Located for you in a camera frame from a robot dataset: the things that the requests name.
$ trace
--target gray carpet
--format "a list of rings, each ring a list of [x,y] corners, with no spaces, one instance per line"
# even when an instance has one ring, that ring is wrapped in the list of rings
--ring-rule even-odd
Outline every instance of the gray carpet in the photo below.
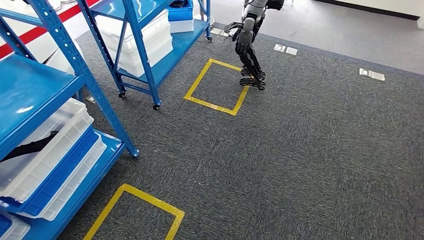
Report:
[[[185,212],[178,240],[424,239],[423,75],[259,35],[266,89],[249,89],[231,116],[183,99],[209,58],[241,67],[231,40],[214,35],[163,82],[154,111],[135,90],[118,98],[90,33],[77,42],[141,154],[119,158],[60,239],[82,239],[124,183]],[[193,96],[232,108],[239,78],[213,65]],[[94,238],[163,239],[172,220],[125,193]]]

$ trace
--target humanoid robot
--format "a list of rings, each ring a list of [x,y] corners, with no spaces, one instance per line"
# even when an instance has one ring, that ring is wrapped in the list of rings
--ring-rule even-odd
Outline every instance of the humanoid robot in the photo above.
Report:
[[[265,89],[265,72],[258,63],[252,43],[264,21],[265,10],[281,10],[283,3],[284,0],[244,0],[242,22],[232,22],[224,28],[225,33],[237,29],[232,41],[236,41],[235,52],[243,63],[241,75],[244,78],[240,80],[240,85],[255,87],[261,91]]]

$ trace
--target yellow floor tape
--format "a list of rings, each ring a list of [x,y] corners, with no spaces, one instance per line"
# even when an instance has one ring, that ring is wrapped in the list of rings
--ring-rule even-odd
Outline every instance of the yellow floor tape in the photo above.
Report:
[[[192,97],[193,92],[195,91],[195,89],[199,85],[202,78],[205,76],[205,73],[208,71],[208,69],[212,65],[212,63],[218,64],[218,65],[230,68],[230,69],[234,69],[234,70],[239,71],[239,72],[242,70],[240,67],[236,67],[236,66],[230,65],[228,63],[209,58],[206,65],[201,70],[199,76],[197,76],[193,85],[191,85],[187,94],[184,96],[184,99],[187,99],[187,100],[190,100],[190,101],[195,102],[197,104],[206,106],[208,108],[215,109],[215,110],[218,110],[218,111],[221,111],[221,112],[235,116],[237,114],[237,112],[239,111],[240,107],[242,106],[243,101],[245,100],[246,94],[248,93],[248,90],[249,90],[248,86],[243,87],[243,90],[241,91],[240,97],[238,98],[237,103],[235,104],[235,107],[233,109],[228,109],[228,108],[218,106],[218,105],[212,104],[210,102],[203,101],[203,100],[200,100],[198,98]]]
[[[114,205],[117,203],[118,199],[121,197],[122,193],[124,192],[135,195],[136,197],[139,197],[143,199],[144,201],[151,203],[155,205],[156,207],[174,215],[175,219],[172,223],[171,228],[168,231],[168,234],[166,235],[165,240],[174,239],[175,234],[177,233],[178,228],[180,227],[181,221],[183,221],[183,217],[185,213],[181,211],[180,209],[125,183],[124,185],[120,186],[118,190],[115,192],[115,194],[112,196],[110,201],[107,203],[106,207],[103,209],[103,211],[100,213],[100,215],[98,216],[94,224],[91,226],[90,230],[85,235],[84,240],[90,240],[93,238],[94,234],[96,234],[97,230],[100,228],[100,225],[102,225],[103,221],[106,219],[106,217],[111,212],[112,208],[114,207]]]

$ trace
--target blue bin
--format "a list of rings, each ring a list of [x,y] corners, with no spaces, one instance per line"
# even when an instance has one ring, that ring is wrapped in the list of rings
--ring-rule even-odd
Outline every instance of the blue bin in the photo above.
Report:
[[[31,216],[40,214],[98,139],[99,136],[90,125],[28,200],[20,203],[11,197],[0,197],[0,200],[9,204],[7,211]]]
[[[168,20],[173,21],[186,21],[193,19],[193,0],[188,0],[188,3],[183,7],[168,6]]]
[[[11,226],[12,221],[0,214],[0,238],[8,231]]]

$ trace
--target shelf rack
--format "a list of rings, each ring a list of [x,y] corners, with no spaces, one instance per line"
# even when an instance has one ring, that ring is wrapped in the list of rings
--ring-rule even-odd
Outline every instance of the shelf rack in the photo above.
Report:
[[[206,8],[201,0],[198,0],[201,10],[205,13],[206,20],[194,20],[194,31],[182,32],[172,34],[171,51],[161,61],[156,63],[153,67],[149,64],[149,59],[146,53],[146,47],[143,42],[142,28],[145,27],[151,20],[153,20],[160,12],[166,9],[173,0],[102,0],[99,3],[88,7],[86,0],[77,0],[85,20],[90,27],[93,37],[100,49],[100,52],[106,62],[107,67],[116,83],[119,90],[118,96],[125,98],[126,87],[134,89],[145,94],[149,94],[153,98],[153,109],[159,109],[161,100],[158,95],[158,87],[162,81],[174,69],[181,58],[186,54],[190,47],[200,37],[204,30],[206,30],[206,37],[212,41],[210,32],[210,15],[211,15],[211,0],[206,0]],[[109,54],[108,48],[103,41],[102,35],[96,24],[95,16],[101,15],[122,21],[121,35],[119,44],[117,46],[116,58],[112,59]],[[141,63],[144,68],[144,74],[136,77],[129,74],[123,69],[118,69],[118,62],[121,55],[122,43],[127,28],[127,23],[131,26],[131,30],[138,48]],[[122,80],[122,76],[140,81],[148,85],[148,89],[129,84]]]
[[[76,92],[86,86],[119,138],[97,131],[107,145],[83,182],[53,221],[23,218],[31,224],[24,239],[56,239],[108,170],[127,149],[138,156],[124,127],[46,0],[28,0],[38,17],[0,8],[0,36],[14,54],[0,61],[0,159],[21,143]],[[3,18],[46,28],[75,71],[71,75],[38,63]]]

